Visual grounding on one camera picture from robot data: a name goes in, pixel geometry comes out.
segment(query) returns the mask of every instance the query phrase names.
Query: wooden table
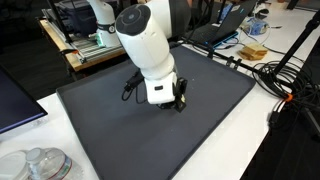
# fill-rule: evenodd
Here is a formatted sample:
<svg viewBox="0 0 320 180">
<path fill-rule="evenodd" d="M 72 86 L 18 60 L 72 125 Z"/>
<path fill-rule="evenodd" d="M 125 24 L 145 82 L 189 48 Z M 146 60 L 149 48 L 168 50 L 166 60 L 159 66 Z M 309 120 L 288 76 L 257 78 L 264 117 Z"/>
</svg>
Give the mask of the wooden table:
<svg viewBox="0 0 320 180">
<path fill-rule="evenodd" d="M 46 19 L 39 20 L 39 24 L 41 26 L 41 29 L 55 43 L 55 45 L 59 48 L 59 51 L 64 50 L 64 49 L 69 49 L 66 42 L 63 41 L 63 39 L 59 36 L 59 34 L 48 23 L 49 22 Z M 67 64 L 71 66 L 71 70 L 73 72 L 79 72 L 81 70 L 95 66 L 99 63 L 116 58 L 116 57 L 118 57 L 122 54 L 125 54 L 125 53 L 126 52 L 123 49 L 119 49 L 119 50 L 112 52 L 112 53 L 109 53 L 106 56 L 103 56 L 97 60 L 88 61 L 85 63 L 81 63 L 79 61 L 79 59 L 75 55 L 73 55 L 72 53 L 66 54 L 64 59 L 67 61 Z"/>
</svg>

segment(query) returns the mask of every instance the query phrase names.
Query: gray mat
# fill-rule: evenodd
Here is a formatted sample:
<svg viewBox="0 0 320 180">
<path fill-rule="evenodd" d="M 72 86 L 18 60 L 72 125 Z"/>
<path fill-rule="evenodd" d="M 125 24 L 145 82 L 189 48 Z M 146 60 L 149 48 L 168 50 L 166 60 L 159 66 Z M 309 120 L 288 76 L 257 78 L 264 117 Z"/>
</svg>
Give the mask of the gray mat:
<svg viewBox="0 0 320 180">
<path fill-rule="evenodd" d="M 138 105 L 134 93 L 123 102 L 125 81 L 136 71 L 127 62 L 57 90 L 101 179 L 172 178 L 255 84 L 184 47 L 171 53 L 189 81 L 182 113 Z"/>
</svg>

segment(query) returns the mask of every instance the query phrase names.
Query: white table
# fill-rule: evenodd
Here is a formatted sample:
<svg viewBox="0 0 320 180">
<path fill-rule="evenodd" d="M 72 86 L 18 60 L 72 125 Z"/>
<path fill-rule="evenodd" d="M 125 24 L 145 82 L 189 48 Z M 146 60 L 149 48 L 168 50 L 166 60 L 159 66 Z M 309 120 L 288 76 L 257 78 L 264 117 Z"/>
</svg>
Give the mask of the white table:
<svg viewBox="0 0 320 180">
<path fill-rule="evenodd" d="M 271 15 L 266 19 L 270 25 L 281 25 L 283 28 L 272 30 L 265 44 L 283 52 L 289 49 L 313 16 L 311 12 L 284 11 L 276 8 L 272 8 L 270 13 Z M 257 39 L 263 41 L 267 34 Z M 319 30 L 314 31 L 303 47 L 298 50 L 296 56 L 306 59 L 319 35 Z M 219 52 L 238 57 L 235 52 L 241 48 L 236 46 Z M 279 60 L 281 57 L 282 55 L 269 52 L 262 61 L 243 62 L 253 66 L 260 62 Z M 242 68 L 239 71 L 250 74 Z M 174 179 L 239 179 L 268 132 L 268 115 L 278 101 L 279 99 L 256 85 L 206 139 Z M 57 95 L 43 98 L 39 103 L 49 113 L 49 121 L 38 127 L 29 128 L 28 131 L 23 130 L 24 126 L 12 130 L 9 133 L 13 134 L 12 137 L 8 137 L 9 134 L 0 135 L 0 157 L 17 150 L 30 150 L 34 147 L 57 147 L 82 166 L 85 180 L 98 179 Z"/>
</svg>

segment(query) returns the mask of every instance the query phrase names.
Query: desk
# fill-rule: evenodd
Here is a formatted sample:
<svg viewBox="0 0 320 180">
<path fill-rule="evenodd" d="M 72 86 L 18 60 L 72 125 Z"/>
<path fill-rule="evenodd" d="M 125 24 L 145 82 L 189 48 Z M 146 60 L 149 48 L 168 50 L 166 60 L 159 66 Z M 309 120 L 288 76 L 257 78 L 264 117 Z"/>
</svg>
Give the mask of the desk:
<svg viewBox="0 0 320 180">
<path fill-rule="evenodd" d="M 48 24 L 47 20 L 40 20 L 39 24 L 41 26 L 41 28 L 43 29 L 43 31 L 48 34 L 48 36 L 52 39 L 52 41 L 56 44 L 56 46 L 58 47 L 59 51 L 64 50 L 64 49 L 68 49 L 69 47 L 67 46 L 67 44 L 63 41 L 63 39 L 60 38 L 60 36 L 57 34 L 57 32 L 55 32 L 53 30 L 52 27 L 50 27 L 50 25 Z M 97 60 L 94 61 L 88 61 L 86 63 L 81 63 L 76 56 L 74 56 L 73 54 L 67 54 L 65 56 L 65 59 L 67 61 L 67 63 L 71 66 L 71 68 L 75 71 L 78 72 L 80 70 L 84 70 L 86 68 L 92 67 L 94 65 L 97 65 L 99 63 L 108 61 L 112 58 L 115 58 L 117 56 L 120 56 L 122 54 L 125 54 L 125 51 L 123 49 L 119 49 L 111 54 L 108 54 L 104 57 L 101 57 Z"/>
<path fill-rule="evenodd" d="M 312 16 L 312 12 L 302 10 L 271 9 L 267 21 L 270 22 L 271 26 L 282 25 L 283 28 L 272 30 L 271 36 L 265 42 L 266 46 L 285 52 Z M 267 35 L 257 37 L 257 39 L 263 41 Z M 302 48 L 298 50 L 296 56 L 305 59 L 319 35 L 319 29 L 314 31 Z M 241 49 L 241 46 L 220 52 L 238 57 L 235 54 L 238 49 Z M 262 61 L 243 62 L 253 66 L 256 63 L 268 62 L 281 57 L 281 55 L 269 52 Z M 239 68 L 239 71 L 250 74 L 242 68 Z M 277 98 L 269 95 L 256 85 L 206 139 L 174 179 L 239 179 L 267 134 L 268 115 L 278 101 Z M 57 147 L 83 167 L 85 180 L 98 179 L 57 95 L 53 94 L 43 98 L 39 100 L 39 103 L 48 111 L 49 121 L 39 127 L 32 128 L 28 132 L 10 138 L 7 138 L 6 134 L 0 135 L 0 157 L 20 149 Z"/>
</svg>

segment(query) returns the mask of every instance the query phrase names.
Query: computer screen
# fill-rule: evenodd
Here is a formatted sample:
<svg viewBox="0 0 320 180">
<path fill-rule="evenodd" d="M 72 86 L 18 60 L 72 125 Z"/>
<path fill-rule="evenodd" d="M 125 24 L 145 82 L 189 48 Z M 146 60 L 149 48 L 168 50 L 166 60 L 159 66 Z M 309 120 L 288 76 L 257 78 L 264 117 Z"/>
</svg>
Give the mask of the computer screen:
<svg viewBox="0 0 320 180">
<path fill-rule="evenodd" d="M 47 115 L 0 65 L 0 134 Z"/>
</svg>

